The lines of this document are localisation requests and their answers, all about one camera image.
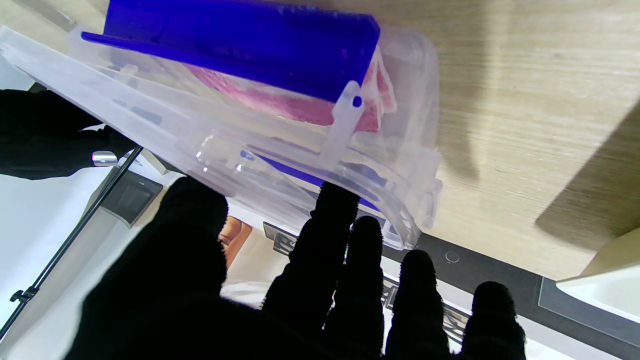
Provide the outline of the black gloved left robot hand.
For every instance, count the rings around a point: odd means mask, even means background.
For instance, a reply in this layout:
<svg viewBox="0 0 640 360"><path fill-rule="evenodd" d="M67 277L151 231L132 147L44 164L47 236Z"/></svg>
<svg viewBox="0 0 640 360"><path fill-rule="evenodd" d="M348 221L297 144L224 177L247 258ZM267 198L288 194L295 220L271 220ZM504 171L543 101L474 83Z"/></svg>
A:
<svg viewBox="0 0 640 360"><path fill-rule="evenodd" d="M227 199L176 180L82 304L67 360L524 360L526 335L505 285L473 294L461 351L450 350L435 267L421 249L401 262L385 330L383 237L357 217L360 198L323 183L289 262L260 309L222 296L218 235Z"/></svg>

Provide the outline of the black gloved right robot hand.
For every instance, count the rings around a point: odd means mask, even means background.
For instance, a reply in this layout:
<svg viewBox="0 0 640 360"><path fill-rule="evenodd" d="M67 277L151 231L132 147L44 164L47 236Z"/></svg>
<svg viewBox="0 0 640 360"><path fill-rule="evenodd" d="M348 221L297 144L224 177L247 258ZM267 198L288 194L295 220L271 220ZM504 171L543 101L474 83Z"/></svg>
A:
<svg viewBox="0 0 640 360"><path fill-rule="evenodd" d="M48 89L0 91L0 173L26 180L69 177L94 167L95 152L123 157L128 137Z"/></svg>

